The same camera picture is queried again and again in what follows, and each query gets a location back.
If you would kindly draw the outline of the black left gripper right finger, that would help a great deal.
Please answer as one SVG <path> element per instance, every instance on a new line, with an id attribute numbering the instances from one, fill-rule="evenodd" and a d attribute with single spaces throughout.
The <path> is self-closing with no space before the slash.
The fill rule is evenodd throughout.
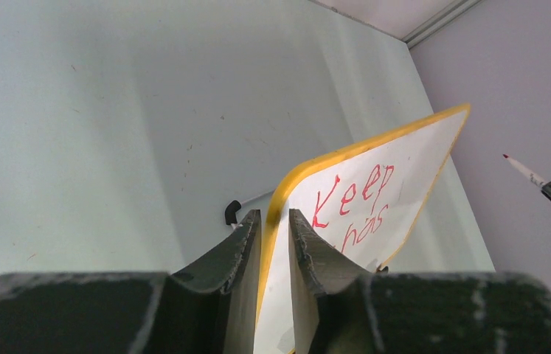
<path id="1" fill-rule="evenodd" d="M 296 353 L 551 353 L 551 291 L 527 274 L 373 273 L 289 212 Z"/>

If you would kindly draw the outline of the red marker pen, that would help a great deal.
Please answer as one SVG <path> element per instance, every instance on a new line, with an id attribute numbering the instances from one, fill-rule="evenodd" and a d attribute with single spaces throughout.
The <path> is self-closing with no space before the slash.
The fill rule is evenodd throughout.
<path id="1" fill-rule="evenodd" d="M 541 189 L 545 184 L 548 183 L 548 180 L 531 170 L 529 167 L 526 167 L 524 164 L 514 159 L 513 157 L 503 154 L 504 159 L 509 162 L 516 170 L 518 170 L 525 178 L 527 178 L 531 184 L 536 185 Z"/>

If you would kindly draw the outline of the whiteboard with orange frame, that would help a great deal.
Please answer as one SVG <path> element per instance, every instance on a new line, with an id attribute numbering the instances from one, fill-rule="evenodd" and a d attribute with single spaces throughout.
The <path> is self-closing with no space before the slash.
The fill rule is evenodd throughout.
<path id="1" fill-rule="evenodd" d="M 470 114 L 458 105 L 295 167 L 274 191 L 263 230 L 256 353 L 294 349 L 288 212 L 374 271 L 403 247 Z"/>

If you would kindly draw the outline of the right aluminium corner post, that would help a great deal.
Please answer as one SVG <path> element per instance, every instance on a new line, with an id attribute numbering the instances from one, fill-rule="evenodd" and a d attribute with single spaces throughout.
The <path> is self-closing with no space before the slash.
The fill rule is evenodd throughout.
<path id="1" fill-rule="evenodd" d="M 420 26 L 412 30 L 401 40 L 407 45 L 408 49 L 413 49 L 418 44 L 432 37 L 449 24 L 457 20 L 460 16 L 479 5 L 482 0 L 455 0 L 451 1 L 438 13 L 430 19 L 424 21 Z"/>

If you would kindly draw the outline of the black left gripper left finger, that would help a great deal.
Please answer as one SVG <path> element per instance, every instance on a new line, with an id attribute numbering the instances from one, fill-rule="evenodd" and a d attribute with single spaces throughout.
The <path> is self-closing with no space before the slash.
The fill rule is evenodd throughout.
<path id="1" fill-rule="evenodd" d="M 261 215 L 183 269 L 0 275 L 0 353 L 251 353 Z"/>

